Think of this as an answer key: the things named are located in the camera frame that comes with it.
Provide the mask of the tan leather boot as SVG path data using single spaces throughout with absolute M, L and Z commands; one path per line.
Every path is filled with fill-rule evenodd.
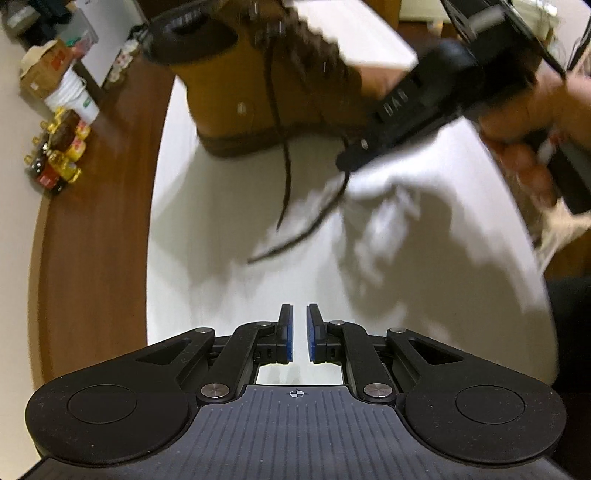
M 235 157 L 305 134 L 352 139 L 405 75 L 346 62 L 281 1 L 191 1 L 152 18 L 143 54 L 186 89 L 204 149 Z

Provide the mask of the cooking oil bottles cluster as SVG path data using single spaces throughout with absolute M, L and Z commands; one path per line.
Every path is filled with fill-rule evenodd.
M 24 157 L 32 181 L 51 195 L 58 195 L 81 174 L 77 165 L 86 151 L 90 126 L 73 110 L 59 107 L 53 120 L 42 121 L 41 134 L 32 139 L 33 149 Z

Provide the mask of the white plastic bucket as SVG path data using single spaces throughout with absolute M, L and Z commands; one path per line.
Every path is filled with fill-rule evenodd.
M 86 81 L 70 66 L 58 87 L 44 100 L 54 113 L 60 108 L 73 110 L 80 119 L 91 125 L 99 114 L 99 107 L 87 90 Z

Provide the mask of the white cabinet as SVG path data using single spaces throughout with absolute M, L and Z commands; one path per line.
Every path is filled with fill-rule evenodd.
M 98 40 L 82 58 L 94 82 L 102 86 L 133 27 L 143 23 L 136 1 L 76 1 Z

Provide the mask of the brown cardboard box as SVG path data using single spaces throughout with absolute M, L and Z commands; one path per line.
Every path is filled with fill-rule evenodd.
M 70 48 L 59 38 L 31 47 L 20 61 L 20 87 L 45 99 L 59 86 L 73 61 Z

